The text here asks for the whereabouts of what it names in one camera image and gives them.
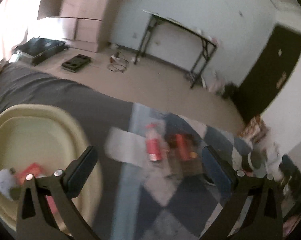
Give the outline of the white paper sheet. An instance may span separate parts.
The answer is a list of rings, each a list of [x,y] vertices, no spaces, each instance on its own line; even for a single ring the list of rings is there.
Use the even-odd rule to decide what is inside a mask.
[[[144,168],[148,161],[146,138],[112,127],[104,145],[111,159]]]

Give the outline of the dark red Huangshan box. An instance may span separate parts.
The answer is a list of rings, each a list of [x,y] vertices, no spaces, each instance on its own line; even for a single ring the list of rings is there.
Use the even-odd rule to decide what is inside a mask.
[[[191,134],[171,134],[167,142],[180,161],[197,159],[198,154],[195,152],[196,144]]]

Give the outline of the black round tin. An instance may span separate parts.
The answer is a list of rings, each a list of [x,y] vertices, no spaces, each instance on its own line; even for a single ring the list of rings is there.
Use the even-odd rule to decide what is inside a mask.
[[[249,172],[258,170],[265,165],[265,159],[263,158],[262,153],[257,150],[253,150],[248,154],[247,162]]]

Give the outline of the dark grey bed sheet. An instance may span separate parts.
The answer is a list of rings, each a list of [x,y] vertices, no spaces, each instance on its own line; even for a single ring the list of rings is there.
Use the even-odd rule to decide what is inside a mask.
[[[104,95],[25,64],[11,63],[0,73],[0,114],[22,103],[51,105],[65,110],[80,123],[89,143],[97,149],[103,194],[98,209],[93,212],[92,229],[101,239],[110,239],[122,163],[109,158],[104,145],[112,127],[129,129],[132,102]]]

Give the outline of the pink plastic bag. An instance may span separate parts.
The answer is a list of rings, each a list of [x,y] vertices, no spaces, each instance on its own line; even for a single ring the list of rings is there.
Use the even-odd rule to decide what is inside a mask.
[[[208,83],[208,91],[214,94],[222,94],[224,92],[225,80],[217,72],[212,72]]]

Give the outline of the dark door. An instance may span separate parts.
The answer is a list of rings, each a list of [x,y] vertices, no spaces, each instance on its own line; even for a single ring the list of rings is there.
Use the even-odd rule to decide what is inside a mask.
[[[293,72],[301,54],[301,32],[277,24],[231,99],[245,123],[263,113]]]

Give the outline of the red double happiness box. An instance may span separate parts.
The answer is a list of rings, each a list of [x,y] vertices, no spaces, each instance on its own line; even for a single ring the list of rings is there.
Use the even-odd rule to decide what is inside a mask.
[[[41,165],[39,165],[38,163],[32,163],[23,171],[15,175],[19,182],[19,185],[23,185],[23,182],[25,181],[28,174],[33,174],[35,178],[47,177],[47,172],[44,170],[44,168]],[[49,205],[52,214],[55,215],[58,211],[53,198],[51,196],[46,196],[45,198],[47,200],[47,203]]]

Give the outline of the wooden wardrobe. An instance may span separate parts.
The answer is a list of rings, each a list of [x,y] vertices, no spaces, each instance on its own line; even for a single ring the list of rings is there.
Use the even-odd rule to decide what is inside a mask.
[[[98,52],[105,47],[112,0],[40,0],[38,20],[46,36],[66,40],[72,48]]]

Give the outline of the black foam tray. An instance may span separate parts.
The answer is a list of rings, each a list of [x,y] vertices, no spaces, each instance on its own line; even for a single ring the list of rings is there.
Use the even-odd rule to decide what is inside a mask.
[[[61,67],[69,72],[76,73],[91,62],[91,57],[78,54],[61,64]]]

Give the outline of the beige plastic basin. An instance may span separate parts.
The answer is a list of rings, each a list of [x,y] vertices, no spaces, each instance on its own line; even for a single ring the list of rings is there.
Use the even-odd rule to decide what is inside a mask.
[[[0,114],[0,171],[24,171],[36,163],[47,176],[65,170],[89,146],[79,122],[53,106],[19,104]],[[16,230],[18,203],[0,192],[0,218]]]

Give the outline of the open black suitcase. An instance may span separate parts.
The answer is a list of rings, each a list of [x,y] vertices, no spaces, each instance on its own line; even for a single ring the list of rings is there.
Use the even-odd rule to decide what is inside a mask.
[[[69,46],[64,41],[37,37],[18,45],[14,54],[18,61],[36,66],[65,49],[69,49]]]

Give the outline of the printed cardboard box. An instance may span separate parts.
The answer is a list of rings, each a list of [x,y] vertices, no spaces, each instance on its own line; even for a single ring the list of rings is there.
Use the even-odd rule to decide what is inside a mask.
[[[268,127],[261,116],[257,115],[250,120],[245,129],[240,133],[240,137],[246,141],[257,143],[262,140],[267,133]]]

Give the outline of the black leg folding table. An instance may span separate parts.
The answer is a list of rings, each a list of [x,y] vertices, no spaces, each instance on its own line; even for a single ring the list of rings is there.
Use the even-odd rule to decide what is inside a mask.
[[[156,12],[143,12],[149,18],[133,64],[146,55],[154,56],[185,71],[193,88],[201,82],[205,68],[217,51],[217,42],[201,30],[189,28],[174,19]]]

